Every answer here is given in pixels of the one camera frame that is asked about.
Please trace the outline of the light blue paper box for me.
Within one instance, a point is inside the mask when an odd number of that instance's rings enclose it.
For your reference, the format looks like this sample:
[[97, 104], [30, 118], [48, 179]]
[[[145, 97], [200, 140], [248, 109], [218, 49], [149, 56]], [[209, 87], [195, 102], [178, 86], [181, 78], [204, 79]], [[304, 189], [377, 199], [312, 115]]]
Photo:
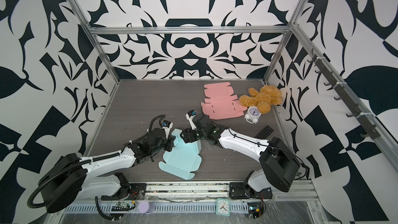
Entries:
[[180, 137], [181, 130], [175, 129], [171, 135], [175, 137], [172, 151], [163, 154], [163, 161], [158, 166], [160, 170], [180, 177], [184, 180], [191, 180], [195, 177], [194, 172], [200, 168], [202, 157], [201, 141], [185, 143]]

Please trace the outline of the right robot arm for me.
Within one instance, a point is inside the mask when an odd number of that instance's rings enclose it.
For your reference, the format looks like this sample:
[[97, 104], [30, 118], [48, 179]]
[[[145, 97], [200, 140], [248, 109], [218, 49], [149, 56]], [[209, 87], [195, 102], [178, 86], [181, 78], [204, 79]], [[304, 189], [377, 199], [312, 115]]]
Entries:
[[212, 146], [230, 149], [244, 154], [261, 165], [261, 170], [252, 171], [242, 183], [248, 197], [272, 187], [288, 192], [301, 167], [298, 157], [279, 138], [261, 140], [237, 133], [227, 126], [216, 124], [205, 114], [186, 114], [191, 127], [182, 131], [185, 143], [207, 141]]

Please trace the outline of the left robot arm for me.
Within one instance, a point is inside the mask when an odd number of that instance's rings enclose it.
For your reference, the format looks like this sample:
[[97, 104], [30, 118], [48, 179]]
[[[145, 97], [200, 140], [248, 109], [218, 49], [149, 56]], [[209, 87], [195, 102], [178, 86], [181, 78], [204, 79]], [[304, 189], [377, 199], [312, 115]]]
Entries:
[[121, 150], [92, 157], [69, 154], [39, 181], [27, 206], [44, 207], [48, 213], [55, 213], [83, 199], [126, 199], [132, 190], [120, 170], [153, 160], [163, 150], [171, 151], [174, 140], [168, 129], [155, 128], [137, 140], [129, 141]]

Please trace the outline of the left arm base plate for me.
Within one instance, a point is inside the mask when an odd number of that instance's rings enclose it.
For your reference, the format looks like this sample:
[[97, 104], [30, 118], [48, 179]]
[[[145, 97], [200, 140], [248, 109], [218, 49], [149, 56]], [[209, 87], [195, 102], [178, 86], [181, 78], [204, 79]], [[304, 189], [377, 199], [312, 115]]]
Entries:
[[146, 183], [133, 183], [121, 188], [112, 196], [101, 196], [102, 201], [139, 200], [146, 194]]

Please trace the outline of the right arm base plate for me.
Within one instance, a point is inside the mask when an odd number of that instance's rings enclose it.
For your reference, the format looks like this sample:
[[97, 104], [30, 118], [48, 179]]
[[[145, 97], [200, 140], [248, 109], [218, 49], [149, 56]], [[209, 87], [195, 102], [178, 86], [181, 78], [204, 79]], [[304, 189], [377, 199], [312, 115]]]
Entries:
[[255, 191], [247, 183], [229, 183], [229, 197], [234, 200], [273, 198], [271, 188], [265, 188], [260, 192]]

